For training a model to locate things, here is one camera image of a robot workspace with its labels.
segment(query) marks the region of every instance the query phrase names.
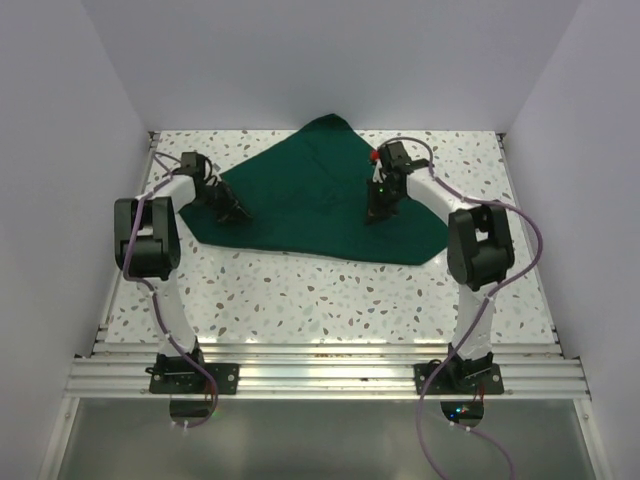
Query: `white wall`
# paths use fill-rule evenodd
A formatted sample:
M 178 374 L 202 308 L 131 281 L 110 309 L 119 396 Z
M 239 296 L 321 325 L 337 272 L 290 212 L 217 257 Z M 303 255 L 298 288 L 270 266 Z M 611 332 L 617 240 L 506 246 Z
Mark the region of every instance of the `white wall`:
M 0 2 L 0 471 L 33 479 L 146 133 L 77 0 Z
M 506 131 L 579 0 L 83 0 L 151 128 Z
M 507 135 L 560 339 L 581 355 L 619 478 L 638 478 L 640 2 L 586 0 Z

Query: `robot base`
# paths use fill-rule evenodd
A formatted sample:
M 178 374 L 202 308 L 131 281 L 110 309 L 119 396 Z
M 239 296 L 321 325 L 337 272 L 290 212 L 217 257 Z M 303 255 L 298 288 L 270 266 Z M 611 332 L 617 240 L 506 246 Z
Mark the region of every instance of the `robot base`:
M 237 363 L 205 363 L 199 347 L 189 354 L 192 360 L 204 368 L 216 381 L 218 395 L 235 395 L 240 377 Z M 158 354 L 156 364 L 146 369 L 151 375 L 149 393 L 159 395 L 190 395 L 211 393 L 206 379 L 196 372 L 182 357 Z
M 486 395 L 502 395 L 504 384 L 500 366 L 492 362 L 493 355 L 463 361 L 454 357 L 431 382 L 426 395 L 474 395 L 482 386 Z M 414 381 L 418 395 L 431 373 L 440 365 L 439 360 L 413 366 Z

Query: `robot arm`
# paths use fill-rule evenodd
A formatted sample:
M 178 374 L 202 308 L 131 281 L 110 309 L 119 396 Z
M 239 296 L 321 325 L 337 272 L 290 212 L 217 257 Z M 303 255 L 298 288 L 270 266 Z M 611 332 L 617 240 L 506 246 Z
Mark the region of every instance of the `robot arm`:
M 147 369 L 152 375 L 151 393 L 202 392 L 204 378 L 184 357 L 189 356 L 203 369 L 208 367 L 178 290 L 180 238 L 175 214 L 190 203 L 199 203 L 210 207 L 220 223 L 233 224 L 251 218 L 223 180 L 214 177 L 213 184 L 207 184 L 206 162 L 206 157 L 196 152 L 183 153 L 180 167 L 171 172 L 170 180 L 153 195 L 119 199 L 114 207 L 116 263 L 123 270 L 127 251 L 133 249 L 125 273 L 138 281 L 149 309 L 155 312 L 153 319 L 160 346 L 154 367 Z M 144 202 L 140 228 L 130 245 L 140 201 Z
M 491 371 L 493 308 L 487 308 L 471 336 L 460 345 L 487 293 L 506 278 L 514 264 L 513 245 L 506 210 L 476 206 L 442 188 L 429 174 L 427 160 L 412 161 L 402 142 L 383 145 L 372 155 L 374 175 L 368 181 L 367 223 L 397 214 L 405 197 L 430 208 L 447 223 L 447 265 L 459 284 L 458 318 L 450 348 L 460 347 L 452 361 L 451 375 L 458 383 Z M 486 234 L 478 238 L 478 232 Z

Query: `speckled tabletop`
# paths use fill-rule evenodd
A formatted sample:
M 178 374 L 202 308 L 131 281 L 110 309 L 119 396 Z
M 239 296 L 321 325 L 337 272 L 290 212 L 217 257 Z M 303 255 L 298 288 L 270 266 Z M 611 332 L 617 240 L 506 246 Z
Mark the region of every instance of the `speckled tabletop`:
M 158 150 L 197 150 L 227 170 L 283 140 L 291 131 L 164 131 Z M 427 141 L 441 176 L 481 198 L 513 202 L 493 132 L 358 131 L 371 145 L 397 135 Z M 417 156 L 424 153 L 415 150 Z M 147 187 L 162 170 L 154 164 Z M 510 215 L 515 269 L 530 261 L 522 224 Z M 181 218 L 178 284 L 189 322 L 201 339 L 224 343 L 448 342 L 457 284 L 446 251 L 418 267 L 354 263 L 287 253 L 200 245 Z M 554 343 L 536 276 L 499 295 L 494 343 Z M 151 312 L 132 283 L 121 281 L 108 317 L 107 342 L 155 342 Z

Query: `green cloth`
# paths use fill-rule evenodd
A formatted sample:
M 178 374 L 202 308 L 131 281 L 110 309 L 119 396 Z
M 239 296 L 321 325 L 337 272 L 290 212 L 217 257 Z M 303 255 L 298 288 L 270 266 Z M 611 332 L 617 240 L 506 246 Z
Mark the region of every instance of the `green cloth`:
M 422 264 L 446 248 L 447 227 L 410 199 L 398 216 L 365 225 L 371 151 L 347 122 L 327 115 L 222 174 L 251 223 L 219 225 L 204 206 L 180 213 L 205 244 Z

